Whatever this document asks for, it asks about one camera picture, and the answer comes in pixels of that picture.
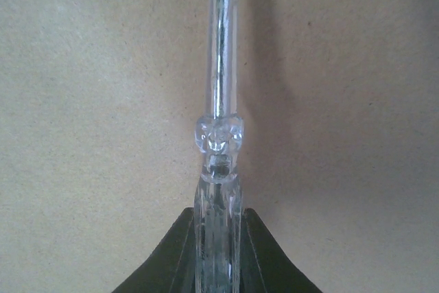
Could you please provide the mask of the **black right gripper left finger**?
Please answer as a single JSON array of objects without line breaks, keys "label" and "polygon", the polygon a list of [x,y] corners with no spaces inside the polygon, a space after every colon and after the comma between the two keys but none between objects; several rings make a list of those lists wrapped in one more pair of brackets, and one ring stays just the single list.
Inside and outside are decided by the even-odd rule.
[{"label": "black right gripper left finger", "polygon": [[183,209],[150,256],[114,291],[195,291],[193,208]]}]

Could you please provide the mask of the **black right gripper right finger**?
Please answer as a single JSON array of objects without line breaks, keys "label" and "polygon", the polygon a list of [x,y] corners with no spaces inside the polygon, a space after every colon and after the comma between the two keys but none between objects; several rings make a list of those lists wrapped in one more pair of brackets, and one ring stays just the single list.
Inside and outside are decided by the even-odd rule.
[{"label": "black right gripper right finger", "polygon": [[240,291],[321,293],[284,253],[254,209],[241,221]]}]

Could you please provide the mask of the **clear handle screwdriver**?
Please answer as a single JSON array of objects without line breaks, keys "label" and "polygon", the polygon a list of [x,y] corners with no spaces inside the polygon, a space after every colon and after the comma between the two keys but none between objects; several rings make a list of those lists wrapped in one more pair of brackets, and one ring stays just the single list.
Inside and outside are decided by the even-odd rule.
[{"label": "clear handle screwdriver", "polygon": [[242,191],[237,158],[237,0],[209,1],[206,106],[195,125],[202,170],[194,198],[195,290],[238,292]]}]

